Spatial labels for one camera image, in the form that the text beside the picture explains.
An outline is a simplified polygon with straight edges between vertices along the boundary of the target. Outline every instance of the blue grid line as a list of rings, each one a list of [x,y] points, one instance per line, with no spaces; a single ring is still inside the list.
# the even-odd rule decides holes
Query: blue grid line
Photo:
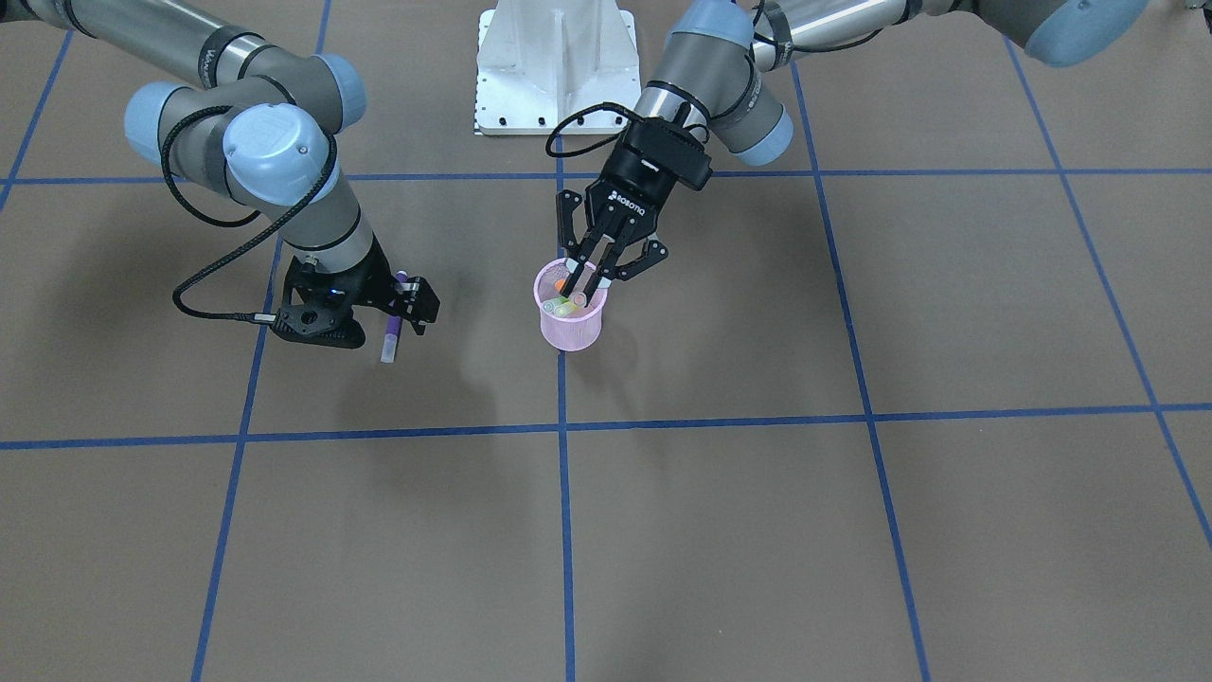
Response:
[[[1212,412],[1212,403],[1167,403],[1159,406],[1164,413],[1206,413]]]
[[[1153,414],[1150,406],[1094,406],[1084,408],[1021,408],[1006,411],[956,411],[938,413],[887,413],[871,415],[879,423],[955,422],[966,419],[1028,419],[1047,417],[1097,417],[1116,414]]]
[[[74,35],[75,31],[69,30],[63,36],[63,42],[59,45],[59,53],[56,55],[51,73],[46,76],[46,85],[42,86],[42,93],[34,107],[34,114],[29,118],[29,125],[25,126],[25,134],[21,138],[21,147],[17,148],[17,157],[13,159],[12,167],[8,168],[7,182],[5,182],[4,187],[0,187],[0,211],[8,202],[8,194],[12,191],[13,182],[17,179],[17,173],[21,172],[21,165],[25,162],[25,154],[34,141],[34,131],[38,128],[38,122],[42,119],[42,110],[46,109],[46,102],[51,98],[51,90],[55,88],[55,81],[59,78],[59,69],[63,68],[63,61],[67,59],[68,48],[72,47],[72,36]]]
[[[518,424],[507,426],[439,426],[422,429],[367,429],[362,431],[303,431],[297,434],[250,434],[248,443],[308,443],[322,441],[382,441],[388,439],[448,439],[456,436],[503,436],[515,434],[555,434],[558,424]]]
[[[135,439],[68,439],[58,441],[0,441],[6,451],[65,451],[101,448],[148,448],[155,446],[234,446],[235,435],[216,436],[147,436]]]
[[[1056,168],[834,168],[818,171],[823,177],[957,177],[997,174],[1060,174]],[[1065,174],[1212,174],[1212,168],[1064,168]],[[812,170],[747,171],[721,170],[713,177],[813,177]],[[350,173],[350,182],[427,182],[479,179],[554,179],[554,172],[379,172]],[[594,179],[596,173],[568,172],[566,179]],[[164,178],[145,176],[114,177],[15,177],[0,178],[0,185],[17,184],[159,184]]]
[[[13,184],[158,184],[162,177],[19,177]],[[177,184],[189,180],[181,178]]]
[[[556,136],[555,150],[564,151],[564,137]],[[564,191],[564,159],[555,157],[555,191]],[[559,231],[555,236],[555,257],[564,254],[564,242]],[[577,680],[577,630],[574,612],[574,583],[572,574],[572,481],[568,475],[568,355],[560,351],[556,361],[556,412],[560,436],[560,537],[564,554],[564,677],[566,682]]]
[[[812,161],[813,182],[817,189],[817,200],[821,204],[821,219],[824,224],[825,237],[829,242],[829,259],[833,264],[834,276],[837,281],[837,297],[841,302],[842,316],[846,320],[846,333],[850,337],[850,354],[854,363],[854,378],[858,382],[858,392],[863,400],[863,417],[867,423],[867,435],[871,443],[871,454],[875,458],[875,471],[880,480],[880,493],[884,497],[884,512],[887,516],[888,535],[892,540],[892,551],[896,555],[897,573],[901,577],[901,591],[904,596],[905,612],[909,618],[909,629],[913,634],[914,651],[917,654],[917,669],[922,682],[930,682],[930,663],[926,657],[926,644],[922,641],[921,624],[917,619],[917,606],[913,595],[913,583],[909,579],[909,567],[905,562],[904,548],[901,543],[901,526],[897,523],[896,505],[892,502],[892,488],[888,485],[887,471],[884,466],[884,449],[880,446],[880,435],[876,429],[874,412],[871,411],[871,396],[867,386],[867,373],[863,371],[863,357],[858,349],[858,336],[854,332],[854,317],[850,309],[850,297],[846,293],[846,277],[841,268],[841,258],[837,254],[837,241],[834,237],[833,219],[829,214],[829,201],[825,196],[824,179],[821,174],[821,165],[817,160],[817,147],[812,138],[812,124],[808,119],[808,107],[804,99],[804,85],[800,82],[800,69],[791,62],[791,80],[795,84],[795,96],[800,105],[800,124],[804,126],[805,142],[808,145],[808,157]]]
[[[1039,124],[1040,132],[1044,134],[1044,142],[1047,144],[1048,154],[1052,155],[1052,162],[1056,164],[1057,171],[1059,172],[1060,183],[1064,187],[1065,195],[1069,197],[1069,206],[1073,208],[1074,217],[1077,219],[1077,228],[1081,230],[1081,236],[1086,242],[1086,248],[1090,251],[1090,257],[1094,262],[1094,269],[1098,271],[1098,279],[1103,285],[1103,291],[1107,293],[1107,299],[1111,305],[1111,310],[1115,313],[1115,320],[1120,326],[1120,331],[1124,333],[1124,343],[1127,344],[1128,353],[1132,355],[1132,362],[1137,368],[1137,374],[1140,376],[1140,384],[1144,386],[1145,395],[1149,399],[1149,406],[1157,419],[1157,426],[1161,429],[1161,435],[1166,441],[1166,447],[1170,448],[1170,455],[1174,460],[1174,468],[1178,470],[1178,476],[1183,482],[1183,488],[1187,489],[1187,497],[1191,503],[1193,510],[1195,511],[1195,517],[1200,523],[1200,528],[1204,531],[1204,539],[1207,541],[1208,548],[1212,549],[1212,526],[1208,525],[1207,514],[1205,514],[1204,505],[1200,503],[1200,497],[1195,491],[1195,486],[1191,483],[1190,474],[1187,471],[1187,464],[1183,462],[1183,455],[1178,449],[1178,445],[1174,442],[1174,437],[1170,432],[1170,425],[1166,423],[1166,415],[1161,411],[1153,383],[1149,380],[1149,374],[1145,372],[1144,361],[1140,359],[1136,340],[1132,338],[1131,329],[1128,329],[1127,319],[1124,316],[1124,310],[1120,308],[1115,291],[1111,288],[1111,280],[1107,274],[1107,269],[1103,267],[1103,259],[1098,254],[1098,248],[1094,246],[1094,239],[1090,233],[1088,225],[1086,224],[1086,217],[1077,202],[1077,195],[1073,190],[1069,176],[1065,172],[1064,165],[1060,162],[1060,154],[1057,153],[1056,144],[1052,141],[1052,133],[1048,132],[1047,122],[1044,120],[1044,113],[1040,110],[1039,102],[1035,99],[1035,93],[1031,92],[1031,86],[1027,80],[1027,71],[1023,70],[1023,64],[1018,61],[1018,55],[1014,53],[1014,46],[1010,39],[1004,38],[1002,40],[1006,45],[1006,52],[1010,55],[1010,61],[1014,64],[1014,70],[1018,73],[1018,80],[1023,86],[1023,92],[1027,93],[1027,99],[1031,104],[1031,111],[1035,114],[1035,121]]]
[[[324,51],[324,39],[327,34],[328,17],[332,1],[325,0],[324,13],[320,18],[320,30],[316,38],[315,52]],[[274,277],[278,273],[278,263],[282,254],[282,240],[278,237],[274,246],[273,262],[269,265],[269,276],[265,282],[265,297],[262,310],[269,311],[274,303]],[[223,517],[219,522],[219,535],[215,544],[215,561],[211,564],[211,580],[206,590],[206,606],[202,608],[202,623],[198,634],[198,649],[194,653],[194,669],[190,682],[201,682],[202,669],[206,664],[206,648],[210,643],[211,624],[215,619],[215,604],[218,602],[219,580],[223,575],[223,561],[227,556],[227,541],[231,529],[231,516],[235,512],[236,491],[240,486],[240,471],[244,466],[245,446],[248,442],[248,429],[252,424],[252,408],[257,397],[257,383],[261,379],[261,363],[265,351],[265,336],[268,327],[264,325],[257,328],[257,348],[252,355],[252,368],[248,371],[248,389],[244,402],[244,413],[240,417],[240,435],[235,446],[235,454],[231,458],[231,472],[228,477],[227,497],[223,502]]]
[[[433,179],[555,179],[554,172],[371,172],[345,176],[356,182],[418,182]]]
[[[1212,413],[1212,403],[1173,403],[1162,405],[1157,409],[1165,413]],[[1064,417],[1105,417],[1153,414],[1151,406],[1090,406],[1071,408],[1022,408],[1001,411],[955,411],[922,413],[873,413],[876,423],[922,423],[956,422],[979,419],[1047,419]],[[446,439],[458,436],[509,436],[521,434],[559,434],[561,429],[572,434],[598,431],[676,431],[687,429],[751,429],[764,426],[816,426],[830,424],[864,424],[865,414],[802,415],[802,417],[760,417],[760,418],[714,418],[686,420],[646,420],[646,422],[570,422],[565,425],[553,424],[513,424],[493,426],[447,426],[417,429],[383,429],[361,431],[296,431],[248,434],[216,434],[200,436],[148,436],[128,439],[79,439],[59,441],[0,441],[0,452],[15,451],[56,451],[56,449],[101,449],[101,448],[145,448],[179,447],[207,445],[235,445],[241,439],[245,443],[308,443],[325,441],[372,441],[389,439]]]
[[[568,431],[640,431],[682,429],[727,429],[756,426],[811,426],[823,424],[863,424],[867,415],[753,417],[719,419],[668,419],[647,422],[581,422],[568,424]]]

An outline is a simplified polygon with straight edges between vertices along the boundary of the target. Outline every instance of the robotic arm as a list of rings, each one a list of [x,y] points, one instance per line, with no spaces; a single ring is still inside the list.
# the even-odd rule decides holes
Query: robotic arm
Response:
[[[273,223],[178,286],[173,300],[182,311],[262,323],[287,340],[343,349],[365,343],[354,305],[408,320],[417,333],[435,321],[433,288],[422,276],[396,281],[341,171],[333,134],[366,109],[349,62],[297,57],[176,0],[0,0],[0,21],[18,19],[76,29],[200,87],[141,88],[126,109],[127,139],[161,167],[173,195],[196,217],[238,227],[264,213]],[[175,176],[257,212],[244,220],[210,218],[177,191]],[[276,313],[207,313],[182,302],[185,290],[279,229],[296,256]]]
[[[571,275],[568,296],[599,243],[605,253],[584,285],[593,297],[612,280],[627,280],[668,256],[656,236],[657,216],[678,182],[702,189],[710,178],[704,151],[714,133],[748,165],[765,165],[787,149],[791,119],[761,74],[791,59],[856,47],[886,27],[917,15],[966,11],[1008,36],[1027,53],[1050,65],[1085,61],[1124,34],[1148,0],[761,0],[753,13],[730,0],[694,0],[669,33],[661,63],[635,105],[627,110],[601,104],[578,111],[610,109],[630,120],[587,196],[556,195],[560,240]],[[588,229],[578,241],[573,216],[584,204]],[[631,243],[642,241],[638,258],[619,265]]]

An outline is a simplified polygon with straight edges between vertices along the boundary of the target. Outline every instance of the silver arm tube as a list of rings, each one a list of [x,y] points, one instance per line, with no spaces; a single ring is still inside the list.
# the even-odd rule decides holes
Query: silver arm tube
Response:
[[[950,0],[942,1],[950,5]],[[777,69],[806,55],[791,51],[790,45],[807,50],[831,47],[908,21],[913,13],[916,13],[914,2],[907,0],[767,1],[755,30],[783,48],[755,40],[754,62],[762,71]]]
[[[23,4],[29,10],[27,16],[16,18],[36,18],[64,30],[76,29],[200,87],[238,80],[251,57],[274,47],[251,30],[176,0],[24,0]],[[298,59],[285,50],[275,51],[280,52],[279,61]]]
[[[1048,65],[1076,64],[1119,39],[1148,0],[767,0],[754,61],[767,71],[791,59],[904,23],[920,13],[971,12]]]

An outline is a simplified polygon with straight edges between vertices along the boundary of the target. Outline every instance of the pink pencil holder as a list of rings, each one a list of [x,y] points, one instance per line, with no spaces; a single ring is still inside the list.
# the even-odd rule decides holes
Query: pink pencil holder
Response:
[[[550,300],[560,296],[555,282],[568,276],[568,265],[565,259],[551,260],[538,270],[534,277],[534,304],[538,305],[538,327],[543,332],[547,343],[561,351],[583,351],[588,349],[602,331],[602,306],[606,304],[606,288],[594,292],[591,300],[583,308],[578,308],[567,316],[559,316],[553,310],[543,308],[544,300]],[[593,263],[585,263],[589,271],[582,273],[581,281],[573,292],[584,288],[589,273],[594,270]]]

